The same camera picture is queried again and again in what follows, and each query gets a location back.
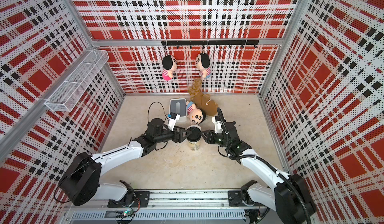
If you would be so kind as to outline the black plastic cup lid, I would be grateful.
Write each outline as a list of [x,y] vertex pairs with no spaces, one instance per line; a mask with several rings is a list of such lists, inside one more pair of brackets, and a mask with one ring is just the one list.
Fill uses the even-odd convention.
[[201,139],[201,128],[199,126],[190,126],[187,128],[189,136],[187,140],[191,143],[198,142]]

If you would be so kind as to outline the paper milk tea cup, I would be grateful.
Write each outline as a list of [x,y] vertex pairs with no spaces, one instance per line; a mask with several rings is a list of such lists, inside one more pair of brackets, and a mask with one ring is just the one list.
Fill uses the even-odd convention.
[[200,140],[188,140],[188,145],[192,151],[197,151],[200,148]]

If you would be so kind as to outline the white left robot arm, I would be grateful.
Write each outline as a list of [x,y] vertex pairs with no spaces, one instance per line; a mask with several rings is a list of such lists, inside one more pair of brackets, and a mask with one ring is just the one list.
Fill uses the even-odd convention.
[[111,207],[128,207],[136,200],[135,190],[125,181],[108,184],[100,178],[112,169],[132,160],[143,158],[156,150],[157,144],[182,143],[192,134],[174,124],[166,126],[161,119],[153,119],[147,130],[127,145],[108,152],[77,155],[58,183],[74,206],[81,206],[90,200],[109,200]]

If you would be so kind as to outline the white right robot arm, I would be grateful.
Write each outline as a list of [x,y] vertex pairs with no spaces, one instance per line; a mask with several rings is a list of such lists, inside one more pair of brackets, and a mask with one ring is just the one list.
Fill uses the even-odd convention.
[[255,173],[266,183],[243,186],[244,202],[260,203],[274,210],[284,224],[310,224],[317,208],[305,180],[279,170],[238,136],[235,122],[216,122],[214,130],[201,133],[207,144],[225,149],[227,157]]

